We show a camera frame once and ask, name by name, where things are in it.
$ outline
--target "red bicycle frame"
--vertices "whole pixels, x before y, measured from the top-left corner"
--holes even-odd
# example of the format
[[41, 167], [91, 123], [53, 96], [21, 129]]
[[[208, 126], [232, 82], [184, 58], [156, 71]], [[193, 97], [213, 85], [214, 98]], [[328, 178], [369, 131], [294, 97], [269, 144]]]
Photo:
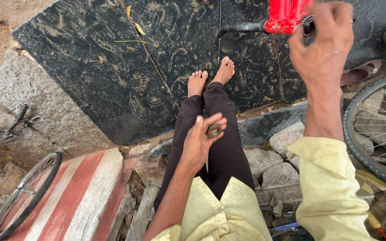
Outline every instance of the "red bicycle frame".
[[294, 26], [309, 13], [305, 10], [314, 0], [270, 0], [267, 33], [292, 34]]

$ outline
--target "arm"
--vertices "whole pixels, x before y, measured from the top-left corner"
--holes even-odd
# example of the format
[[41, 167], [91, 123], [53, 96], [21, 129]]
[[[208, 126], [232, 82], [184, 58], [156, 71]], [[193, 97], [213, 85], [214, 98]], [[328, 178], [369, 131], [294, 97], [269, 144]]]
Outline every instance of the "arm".
[[197, 117], [195, 125], [190, 129], [184, 141], [183, 154], [174, 176], [169, 182], [168, 189], [150, 227], [142, 238], [143, 241], [151, 240], [173, 225], [181, 225], [193, 178], [205, 164], [212, 143], [224, 134], [221, 132], [218, 137], [208, 138], [205, 132], [213, 123], [218, 123], [221, 129], [226, 129], [227, 119], [222, 118], [221, 113], [205, 120], [201, 116]]
[[289, 40], [290, 58], [308, 90], [305, 137], [287, 146], [301, 157], [303, 201], [296, 218], [317, 241], [372, 240], [364, 221], [367, 203], [343, 143], [340, 78], [353, 42], [349, 3], [313, 4], [315, 42], [305, 47], [303, 28]]

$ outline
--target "toe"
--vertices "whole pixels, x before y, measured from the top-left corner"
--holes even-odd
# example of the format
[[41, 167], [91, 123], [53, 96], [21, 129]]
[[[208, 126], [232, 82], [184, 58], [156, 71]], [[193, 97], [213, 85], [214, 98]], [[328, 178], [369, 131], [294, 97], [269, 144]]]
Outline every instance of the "toe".
[[230, 61], [229, 57], [226, 56], [226, 57], [224, 57], [224, 58], [221, 60], [221, 65], [227, 65], [229, 61]]

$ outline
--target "red and white striped curb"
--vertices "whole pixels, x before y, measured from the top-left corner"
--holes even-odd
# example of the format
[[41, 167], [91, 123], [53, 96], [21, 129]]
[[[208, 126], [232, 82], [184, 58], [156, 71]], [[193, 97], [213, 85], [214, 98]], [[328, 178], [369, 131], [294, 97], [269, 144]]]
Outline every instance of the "red and white striped curb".
[[123, 161], [113, 148], [63, 162], [41, 201], [6, 240], [108, 240], [137, 161]]

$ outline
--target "bicycle wheel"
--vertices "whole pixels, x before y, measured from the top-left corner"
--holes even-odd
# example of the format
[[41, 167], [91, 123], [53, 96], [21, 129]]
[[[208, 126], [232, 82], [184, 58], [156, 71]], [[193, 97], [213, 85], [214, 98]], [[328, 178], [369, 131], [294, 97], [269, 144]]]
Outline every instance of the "bicycle wheel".
[[386, 182], [386, 77], [354, 96], [344, 113], [343, 128], [351, 154]]
[[0, 241], [12, 234], [50, 187], [62, 162], [62, 154], [53, 152], [39, 161], [14, 188], [0, 209]]

